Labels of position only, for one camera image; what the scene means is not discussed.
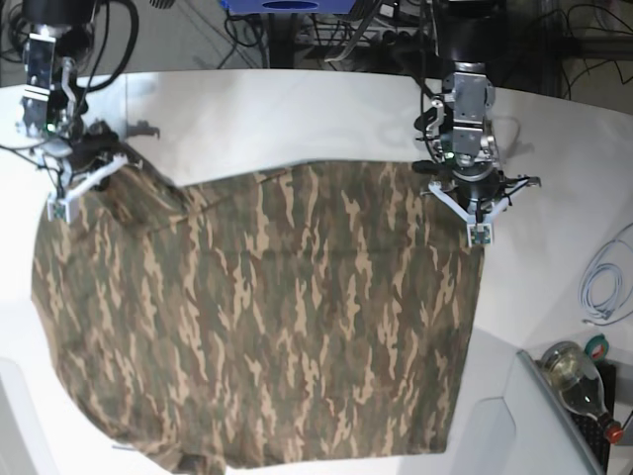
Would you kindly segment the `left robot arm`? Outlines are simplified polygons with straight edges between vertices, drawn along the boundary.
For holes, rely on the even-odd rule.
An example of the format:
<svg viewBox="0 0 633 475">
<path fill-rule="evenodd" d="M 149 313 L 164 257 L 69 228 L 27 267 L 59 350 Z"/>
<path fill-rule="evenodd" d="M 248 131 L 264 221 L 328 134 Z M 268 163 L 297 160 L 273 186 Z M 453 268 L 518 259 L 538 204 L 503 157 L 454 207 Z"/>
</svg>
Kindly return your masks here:
<svg viewBox="0 0 633 475">
<path fill-rule="evenodd" d="M 496 89 L 486 66 L 507 44 L 506 4 L 424 1 L 420 19 L 448 71 L 438 92 L 421 95 L 415 126 L 429 158 L 412 169 L 429 176 L 429 193 L 465 223 L 468 245 L 487 245 L 494 240 L 496 217 L 513 196 L 541 183 L 536 176 L 505 175 L 489 117 Z"/>
</svg>

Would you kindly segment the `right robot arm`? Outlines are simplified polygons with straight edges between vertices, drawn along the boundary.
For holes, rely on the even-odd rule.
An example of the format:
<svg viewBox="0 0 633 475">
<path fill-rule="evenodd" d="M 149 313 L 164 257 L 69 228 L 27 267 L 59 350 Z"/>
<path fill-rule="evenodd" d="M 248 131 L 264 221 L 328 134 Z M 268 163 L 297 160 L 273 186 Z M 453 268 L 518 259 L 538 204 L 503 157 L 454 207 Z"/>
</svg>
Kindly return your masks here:
<svg viewBox="0 0 633 475">
<path fill-rule="evenodd" d="M 109 1 L 25 1 L 21 17 L 30 28 L 23 46 L 26 83 L 20 101 L 18 133 L 31 144 L 10 152 L 51 174 L 53 189 L 46 200 L 50 220 L 72 222 L 80 198 L 104 189 L 111 175 L 137 164 L 137 155 L 103 120 L 83 121 L 89 94 L 112 85 L 127 67 L 139 33 L 139 14 L 132 1 L 123 2 L 130 34 L 119 64 L 103 82 L 78 83 L 80 63 L 94 46 L 94 20 L 109 14 Z"/>
</svg>

